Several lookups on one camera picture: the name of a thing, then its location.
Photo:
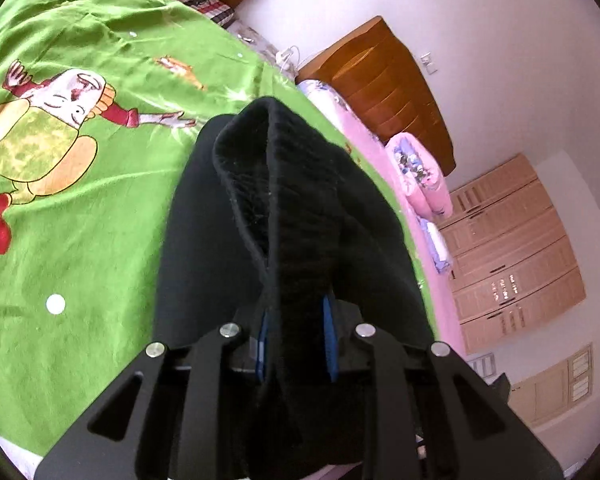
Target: wardrobe door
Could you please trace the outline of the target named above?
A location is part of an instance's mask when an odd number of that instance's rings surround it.
[[[488,348],[507,335],[542,325],[586,297],[579,269],[492,314],[462,324],[467,353]]]
[[[464,323],[461,328],[464,346],[468,354],[492,346],[508,333],[507,319],[503,308],[488,316]]]
[[[539,180],[442,230],[453,256],[465,253],[522,225],[552,206]]]
[[[567,237],[539,253],[454,294],[461,322],[528,296],[577,266]]]
[[[567,272],[546,287],[517,301],[512,306],[515,315],[513,329],[539,326],[577,305],[587,297],[580,269]]]
[[[471,181],[451,193],[454,213],[447,220],[439,222],[443,228],[470,216],[489,204],[513,193],[538,178],[526,156],[517,155],[495,170]]]
[[[498,238],[456,256],[451,289],[460,290],[525,260],[566,236],[555,209],[547,209],[529,222]]]

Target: cartoon hand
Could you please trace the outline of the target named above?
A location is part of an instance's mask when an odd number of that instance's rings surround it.
[[[31,81],[31,76],[24,70],[24,66],[18,60],[11,63],[11,66],[7,70],[7,75],[4,78],[4,85],[8,88],[14,88],[16,86],[26,85]]]
[[[162,114],[159,123],[172,128],[190,128],[196,125],[195,119],[181,119],[183,115],[184,112]]]
[[[181,119],[184,112],[169,112],[166,114],[140,114],[138,119],[140,124],[163,124],[171,128],[189,128],[195,126],[195,119]]]

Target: pink bed sheet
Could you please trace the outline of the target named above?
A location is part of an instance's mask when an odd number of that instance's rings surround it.
[[[465,357],[464,339],[462,338],[456,305],[448,285],[447,275],[446,273],[439,274],[434,266],[418,217],[402,193],[402,185],[384,145],[366,128],[333,88],[314,80],[303,81],[298,87],[315,107],[347,137],[352,146],[365,157],[394,190],[400,205],[400,211],[406,220],[416,247],[416,254],[412,254],[411,257],[417,258],[422,264],[424,276],[429,286],[438,328],[436,337],[448,343],[457,354]]]

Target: wooden wardrobe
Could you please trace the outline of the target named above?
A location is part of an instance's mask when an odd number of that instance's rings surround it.
[[[559,316],[585,294],[558,213],[523,155],[452,194],[439,227],[469,354]]]
[[[413,56],[381,16],[303,66],[296,83],[306,79],[332,86],[382,142],[409,132],[445,175],[456,167],[451,137],[433,94]]]

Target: white dot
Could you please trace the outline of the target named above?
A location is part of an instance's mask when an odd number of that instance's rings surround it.
[[[65,305],[66,302],[60,294],[52,294],[46,298],[46,309],[55,316],[62,314]]]

